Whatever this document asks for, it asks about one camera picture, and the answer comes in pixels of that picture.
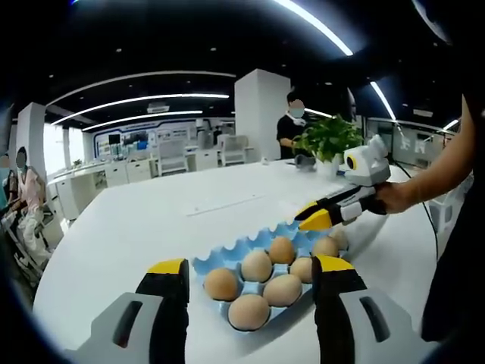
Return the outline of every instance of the person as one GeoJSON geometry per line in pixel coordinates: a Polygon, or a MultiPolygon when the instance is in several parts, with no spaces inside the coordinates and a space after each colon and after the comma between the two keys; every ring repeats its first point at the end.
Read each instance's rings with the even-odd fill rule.
{"type": "Polygon", "coordinates": [[[219,125],[217,125],[215,127],[215,131],[214,131],[214,145],[216,146],[217,145],[217,139],[218,137],[222,134],[222,130],[221,130],[221,127],[219,125]]]}
{"type": "Polygon", "coordinates": [[[302,154],[302,151],[293,153],[293,139],[302,135],[305,131],[306,121],[302,119],[305,113],[303,101],[298,99],[295,92],[291,92],[286,97],[288,101],[288,110],[286,114],[278,121],[276,139],[280,144],[281,159],[295,158],[295,154],[302,154]]]}
{"type": "MultiPolygon", "coordinates": [[[[454,2],[420,0],[417,9],[427,24],[436,30],[436,35],[452,42],[457,56],[465,63],[458,70],[462,73],[461,129],[427,170],[405,183],[385,183],[379,186],[377,198],[385,203],[387,212],[404,212],[417,203],[456,188],[473,172],[473,186],[465,197],[445,251],[437,263],[421,324],[421,336],[426,341],[448,342],[453,338],[453,345],[450,344],[450,349],[446,351],[446,362],[465,362],[463,358],[458,359],[458,353],[463,353],[464,345],[467,348],[473,346],[470,340],[464,340],[463,335],[472,335],[470,328],[476,325],[474,322],[477,315],[480,315],[480,304],[471,295],[476,292],[476,284],[483,277],[480,265],[464,256],[468,248],[464,240],[478,239],[480,236],[477,229],[480,227],[478,215],[482,207],[479,187],[483,186],[485,83],[481,69],[483,56],[480,56],[480,49],[472,47],[472,39],[483,35],[483,32],[480,28],[474,29],[479,27],[480,22],[456,14],[454,2]],[[457,22],[457,17],[467,21],[457,22]],[[438,21],[440,24],[435,28],[434,24],[438,21]]],[[[475,14],[471,8],[467,8],[467,11],[471,12],[471,16],[475,14]]],[[[482,246],[478,243],[469,247],[474,256],[480,256],[482,246]]]]}
{"type": "Polygon", "coordinates": [[[27,166],[27,151],[22,146],[17,152],[18,170],[18,196],[19,201],[12,209],[19,209],[22,202],[26,203],[27,213],[18,225],[18,230],[23,238],[23,243],[30,256],[38,265],[42,265],[50,258],[43,243],[38,243],[35,237],[35,229],[42,222],[42,204],[45,201],[45,183],[32,167],[27,166]]]}
{"type": "Polygon", "coordinates": [[[8,176],[2,181],[5,196],[7,198],[7,204],[15,202],[18,198],[18,178],[17,173],[10,169],[10,159],[8,153],[5,153],[2,157],[2,163],[0,165],[5,171],[8,170],[8,176]]]}

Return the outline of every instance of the led light strip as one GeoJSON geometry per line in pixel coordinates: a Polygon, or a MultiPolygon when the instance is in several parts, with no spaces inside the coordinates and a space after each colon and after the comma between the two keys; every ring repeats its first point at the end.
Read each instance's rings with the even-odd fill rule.
{"type": "Polygon", "coordinates": [[[380,87],[374,81],[371,82],[371,86],[374,89],[374,91],[376,92],[376,94],[380,97],[380,100],[384,104],[384,107],[386,108],[387,112],[389,113],[391,119],[395,120],[396,116],[394,115],[393,110],[391,109],[391,106],[387,102],[386,96],[384,96],[380,87]]]}
{"type": "Polygon", "coordinates": [[[74,114],[68,115],[65,118],[59,119],[53,122],[52,125],[57,125],[63,121],[74,118],[77,115],[81,115],[90,111],[99,110],[100,108],[107,108],[109,106],[125,104],[127,102],[136,102],[136,101],[153,100],[153,99],[176,99],[176,98],[183,98],[183,97],[206,98],[206,99],[229,99],[228,95],[217,95],[214,93],[174,93],[173,95],[155,95],[155,96],[136,97],[135,99],[126,99],[126,100],[120,100],[115,102],[109,102],[108,104],[95,106],[93,108],[87,108],[86,110],[75,112],[74,114]]]}
{"type": "MultiPolygon", "coordinates": [[[[353,55],[353,52],[350,50],[347,45],[342,42],[342,40],[335,35],[334,32],[332,32],[328,27],[323,24],[321,21],[319,21],[315,16],[312,14],[308,13],[304,8],[300,7],[299,5],[295,4],[294,2],[291,2],[290,0],[273,0],[280,4],[281,6],[287,8],[288,10],[292,11],[299,17],[301,17],[303,20],[306,22],[310,23],[313,25],[315,28],[320,30],[330,41],[333,42],[345,55],[353,55]]],[[[376,92],[376,94],[380,97],[381,102],[384,104],[384,107],[386,108],[387,112],[389,113],[390,117],[395,120],[396,116],[393,113],[393,110],[391,109],[386,96],[384,96],[383,92],[381,91],[380,87],[375,83],[371,82],[371,86],[376,92]]]]}
{"type": "Polygon", "coordinates": [[[132,116],[130,118],[118,119],[113,121],[107,121],[105,123],[93,125],[92,127],[86,127],[83,131],[88,131],[91,129],[96,129],[97,127],[105,127],[106,125],[112,125],[121,123],[123,121],[130,121],[130,120],[138,120],[144,118],[156,118],[158,116],[171,116],[171,115],[192,115],[192,114],[201,114],[202,110],[193,110],[193,111],[172,111],[172,112],[160,112],[158,114],[146,114],[146,115],[139,115],[139,116],[132,116]]]}
{"type": "Polygon", "coordinates": [[[333,118],[333,116],[330,114],[325,114],[324,112],[311,110],[310,108],[306,108],[305,111],[309,112],[310,114],[316,114],[316,115],[324,116],[326,118],[333,118]]]}
{"type": "Polygon", "coordinates": [[[293,13],[297,14],[301,18],[303,18],[305,21],[313,25],[315,28],[320,30],[328,39],[332,41],[333,44],[335,44],[339,49],[345,54],[345,55],[353,55],[354,53],[350,50],[347,45],[345,45],[342,40],[335,35],[334,32],[332,32],[328,27],[323,24],[321,21],[319,21],[316,17],[314,17],[312,14],[308,13],[304,8],[300,7],[299,5],[295,4],[294,2],[291,2],[290,0],[274,0],[281,6],[284,6],[288,10],[292,11],[293,13]]]}
{"type": "Polygon", "coordinates": [[[451,129],[452,127],[454,127],[457,123],[459,123],[460,120],[458,119],[455,119],[454,121],[451,121],[448,125],[446,125],[443,130],[448,130],[448,129],[451,129]]]}

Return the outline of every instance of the brown egg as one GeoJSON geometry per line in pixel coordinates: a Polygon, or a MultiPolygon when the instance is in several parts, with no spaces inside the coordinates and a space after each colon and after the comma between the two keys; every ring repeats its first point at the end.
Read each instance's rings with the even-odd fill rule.
{"type": "Polygon", "coordinates": [[[322,237],[314,244],[311,254],[323,254],[324,256],[339,256],[339,244],[332,237],[322,237]]]}
{"type": "Polygon", "coordinates": [[[340,250],[345,250],[349,246],[349,242],[347,241],[346,232],[343,230],[341,224],[338,224],[330,234],[329,237],[332,237],[337,241],[338,247],[340,250]]]}
{"type": "Polygon", "coordinates": [[[311,283],[311,258],[307,256],[298,258],[289,267],[289,273],[300,278],[303,283],[311,283]]]}
{"type": "Polygon", "coordinates": [[[258,330],[268,320],[270,306],[257,294],[244,294],[229,307],[230,324],[242,331],[258,330]]]}
{"type": "Polygon", "coordinates": [[[270,259],[277,264],[291,264],[295,258],[293,243],[287,237],[275,237],[269,251],[270,259]]]}
{"type": "Polygon", "coordinates": [[[237,279],[227,268],[209,272],[204,282],[205,292],[214,300],[232,301],[237,297],[237,279]]]}
{"type": "Polygon", "coordinates": [[[270,257],[261,250],[250,252],[241,264],[241,275],[246,281],[267,281],[273,271],[270,257]]]}
{"type": "Polygon", "coordinates": [[[287,307],[302,294],[302,282],[295,275],[281,275],[272,279],[264,288],[263,297],[270,306],[287,307]]]}

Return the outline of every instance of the egg tray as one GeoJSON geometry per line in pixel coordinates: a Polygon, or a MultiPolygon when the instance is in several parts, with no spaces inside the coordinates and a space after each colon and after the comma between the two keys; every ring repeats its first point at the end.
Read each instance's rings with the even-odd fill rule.
{"type": "MultiPolygon", "coordinates": [[[[330,230],[326,231],[300,231],[298,229],[299,222],[294,221],[292,224],[287,224],[286,222],[279,223],[274,231],[271,231],[269,228],[264,228],[258,232],[257,237],[254,240],[251,240],[249,237],[242,237],[236,241],[236,244],[232,249],[228,249],[224,246],[220,246],[218,248],[214,248],[211,250],[209,257],[206,260],[194,258],[192,261],[192,266],[194,267],[197,279],[204,284],[206,275],[216,268],[228,268],[230,269],[236,276],[238,281],[238,297],[242,296],[243,294],[258,294],[260,296],[263,295],[263,290],[266,284],[268,284],[273,278],[278,277],[280,275],[289,274],[289,267],[291,265],[288,264],[273,264],[273,271],[271,272],[270,278],[263,282],[250,282],[244,281],[243,276],[241,275],[241,263],[243,262],[244,258],[253,250],[263,250],[268,251],[273,239],[277,236],[288,237],[293,242],[293,246],[295,248],[296,257],[298,259],[300,257],[310,257],[311,256],[311,249],[318,239],[327,236],[330,230]]],[[[311,283],[305,284],[302,283],[302,294],[300,297],[293,303],[293,305],[300,300],[303,295],[309,292],[311,289],[311,283]]],[[[218,301],[213,300],[214,304],[217,306],[219,313],[223,317],[223,319],[229,323],[228,319],[228,312],[230,304],[233,301],[218,301]]],[[[281,313],[285,312],[285,310],[291,308],[288,307],[273,307],[270,306],[270,315],[268,316],[268,320],[265,322],[265,325],[268,322],[274,320],[277,316],[281,313]]]]}

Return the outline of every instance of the black cable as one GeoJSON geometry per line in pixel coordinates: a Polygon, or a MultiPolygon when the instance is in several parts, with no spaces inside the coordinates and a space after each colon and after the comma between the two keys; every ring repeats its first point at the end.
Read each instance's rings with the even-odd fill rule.
{"type": "MultiPolygon", "coordinates": [[[[393,163],[398,168],[400,168],[405,173],[405,175],[409,177],[409,179],[412,178],[411,175],[394,158],[389,157],[389,162],[393,163]]],[[[434,227],[433,220],[431,219],[430,212],[427,210],[426,204],[424,202],[422,202],[422,204],[423,204],[423,207],[424,207],[424,211],[426,212],[427,219],[430,221],[431,227],[433,228],[434,245],[435,245],[435,249],[436,249],[436,261],[438,261],[438,232],[437,232],[436,228],[434,227]]]]}

